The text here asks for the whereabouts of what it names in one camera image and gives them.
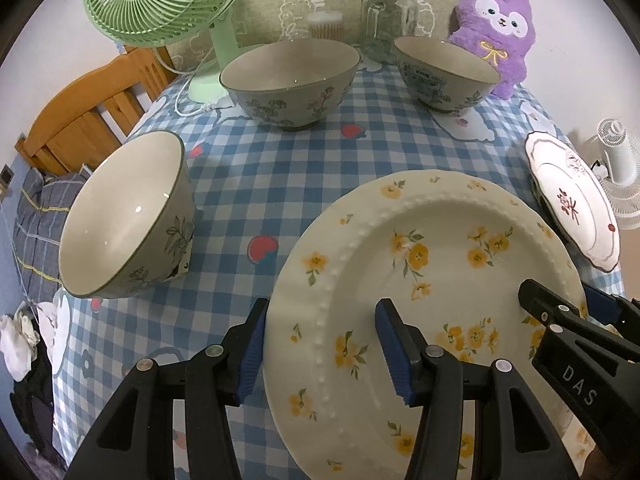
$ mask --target purple plush toy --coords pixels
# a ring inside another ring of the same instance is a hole
[[[494,66],[502,80],[492,94],[509,99],[527,76],[524,56],[536,40],[529,0],[460,0],[456,15],[460,28],[449,43]]]

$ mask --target wooden chair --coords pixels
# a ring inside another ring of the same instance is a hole
[[[167,65],[166,49],[159,49]],[[73,81],[40,112],[29,135],[15,145],[30,166],[55,174],[96,168],[119,146],[96,107],[103,104],[128,136],[143,109],[131,91],[140,83],[153,101],[175,78],[156,59],[153,50],[128,48],[109,64]]]

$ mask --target blue checkered tablecloth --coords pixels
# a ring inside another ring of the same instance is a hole
[[[361,66],[340,107],[296,133],[258,125],[240,108],[181,118],[174,112],[181,84],[164,92],[166,104],[138,134],[171,130],[186,145],[199,209],[190,272],[128,300],[70,298],[68,348],[54,377],[55,425],[68,462],[135,362],[187,359],[219,342],[255,298],[271,295],[309,224],[360,184],[402,170],[455,170],[491,180],[538,209],[523,147],[531,127],[520,107],[529,102],[544,112],[524,88],[509,101],[482,101],[476,111],[495,139],[465,142],[410,98],[395,67]],[[560,131],[558,137],[568,142]],[[586,282],[623,294],[619,269],[604,274],[572,257]],[[228,418],[244,478],[306,478],[278,436],[261,376]],[[180,431],[174,444],[184,449]],[[178,480],[187,479],[186,466],[176,467]]]

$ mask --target green fan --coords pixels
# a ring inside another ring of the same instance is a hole
[[[234,0],[84,0],[86,12],[105,36],[132,46],[164,46],[209,27],[218,68],[194,76],[189,97],[210,103],[225,94],[218,80],[240,54],[230,5]]]

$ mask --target electrical outlet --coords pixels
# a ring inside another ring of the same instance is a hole
[[[9,184],[11,184],[13,178],[14,172],[5,164],[2,171],[0,171],[0,201],[7,196]]]

